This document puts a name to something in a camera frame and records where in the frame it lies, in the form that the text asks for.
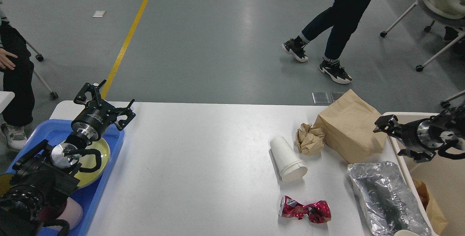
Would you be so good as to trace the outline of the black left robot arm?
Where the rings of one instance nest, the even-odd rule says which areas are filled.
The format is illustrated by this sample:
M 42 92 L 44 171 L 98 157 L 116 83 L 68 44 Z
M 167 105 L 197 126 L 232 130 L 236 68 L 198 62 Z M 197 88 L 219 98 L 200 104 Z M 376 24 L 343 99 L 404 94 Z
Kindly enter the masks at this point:
M 76 94 L 83 110 L 72 120 L 36 127 L 1 176 L 2 236 L 84 236 L 135 117 L 134 100 L 115 107 L 99 85 Z

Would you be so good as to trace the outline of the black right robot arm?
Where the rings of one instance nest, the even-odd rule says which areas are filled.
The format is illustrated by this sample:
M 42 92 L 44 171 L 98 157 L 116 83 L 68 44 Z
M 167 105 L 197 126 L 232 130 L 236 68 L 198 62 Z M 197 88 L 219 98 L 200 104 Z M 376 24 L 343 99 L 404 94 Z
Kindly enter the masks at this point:
M 397 154 L 412 158 L 415 163 L 426 163 L 435 155 L 451 160 L 462 160 L 464 153 L 449 153 L 464 146 L 464 106 L 450 107 L 438 115 L 400 124 L 397 115 L 383 115 L 375 122 L 374 133 L 386 133 L 396 138 L 404 149 Z

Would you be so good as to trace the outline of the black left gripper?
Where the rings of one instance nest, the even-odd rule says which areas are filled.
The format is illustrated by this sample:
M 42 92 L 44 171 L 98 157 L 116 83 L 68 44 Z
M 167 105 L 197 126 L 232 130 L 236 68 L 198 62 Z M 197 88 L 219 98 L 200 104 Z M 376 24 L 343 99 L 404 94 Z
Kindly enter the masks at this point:
M 86 83 L 76 94 L 74 103 L 84 105 L 85 109 L 73 120 L 71 135 L 94 142 L 100 140 L 111 124 L 114 124 L 118 131 L 122 131 L 136 116 L 132 109 L 135 99 L 126 107 L 111 107 L 109 112 L 105 109 L 106 102 L 100 89 L 106 82 L 107 80 L 103 80 L 98 85 Z

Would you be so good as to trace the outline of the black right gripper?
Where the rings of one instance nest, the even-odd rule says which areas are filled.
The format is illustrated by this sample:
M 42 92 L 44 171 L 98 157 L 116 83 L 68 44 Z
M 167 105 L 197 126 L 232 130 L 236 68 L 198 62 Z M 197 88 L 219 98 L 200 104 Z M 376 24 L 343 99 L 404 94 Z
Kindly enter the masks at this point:
M 398 156 L 412 158 L 415 163 L 426 163 L 436 155 L 436 141 L 429 136 L 430 119 L 400 124 L 396 115 L 383 115 L 375 122 L 374 133 L 385 133 L 390 137 L 401 138 L 405 149 Z

